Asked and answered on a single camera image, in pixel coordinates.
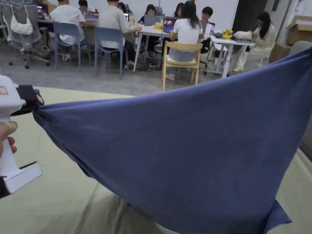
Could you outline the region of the person's left hand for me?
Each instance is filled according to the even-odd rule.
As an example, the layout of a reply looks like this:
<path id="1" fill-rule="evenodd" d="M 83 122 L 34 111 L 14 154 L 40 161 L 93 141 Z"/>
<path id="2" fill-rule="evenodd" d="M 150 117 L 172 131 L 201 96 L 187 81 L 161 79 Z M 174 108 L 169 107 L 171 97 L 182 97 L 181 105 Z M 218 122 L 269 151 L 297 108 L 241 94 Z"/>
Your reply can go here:
<path id="1" fill-rule="evenodd" d="M 11 152 L 14 154 L 17 152 L 17 147 L 15 146 L 15 139 L 11 137 L 18 128 L 18 124 L 14 121 L 1 122 L 0 123 L 0 157 L 3 154 L 3 142 L 8 140 Z"/>

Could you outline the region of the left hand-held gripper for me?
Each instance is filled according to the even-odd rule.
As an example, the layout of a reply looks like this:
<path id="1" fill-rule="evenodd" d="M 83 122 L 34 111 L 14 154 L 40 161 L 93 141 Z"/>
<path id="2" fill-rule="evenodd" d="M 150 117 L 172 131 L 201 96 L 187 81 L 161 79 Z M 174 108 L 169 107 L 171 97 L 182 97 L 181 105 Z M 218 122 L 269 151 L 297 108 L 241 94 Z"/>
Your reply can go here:
<path id="1" fill-rule="evenodd" d="M 10 122 L 12 116 L 29 114 L 45 105 L 40 91 L 31 85 L 17 85 L 7 76 L 0 77 L 0 122 Z M 0 192 L 14 193 L 42 175 L 35 161 L 18 167 L 8 140 L 3 142 L 0 159 Z"/>

